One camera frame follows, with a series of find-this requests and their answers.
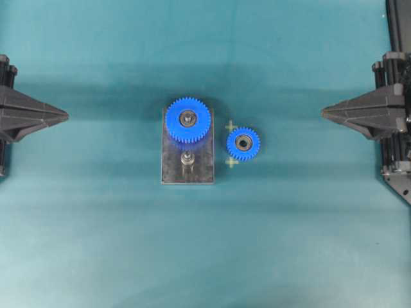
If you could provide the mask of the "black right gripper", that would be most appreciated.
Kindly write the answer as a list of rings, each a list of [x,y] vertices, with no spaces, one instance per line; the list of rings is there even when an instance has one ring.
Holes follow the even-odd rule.
[[[388,52],[372,65],[376,90],[322,110],[322,117],[380,141],[381,173],[410,173],[410,53]],[[332,112],[403,107],[405,121],[387,116],[354,117]]]

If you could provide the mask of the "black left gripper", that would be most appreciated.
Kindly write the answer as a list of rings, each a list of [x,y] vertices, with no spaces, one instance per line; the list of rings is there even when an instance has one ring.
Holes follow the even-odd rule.
[[[17,117],[1,119],[1,176],[5,175],[7,143],[19,142],[31,133],[63,123],[69,119],[67,112],[14,90],[13,85],[16,76],[17,68],[10,65],[10,59],[6,55],[1,55],[1,108],[42,112],[54,116],[47,119]]]

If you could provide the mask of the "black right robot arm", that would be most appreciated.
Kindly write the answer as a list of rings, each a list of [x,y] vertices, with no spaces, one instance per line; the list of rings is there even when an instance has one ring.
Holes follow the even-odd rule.
[[[321,116],[376,141],[381,175],[410,201],[410,1],[387,1],[391,50],[374,62],[375,90],[326,107]]]

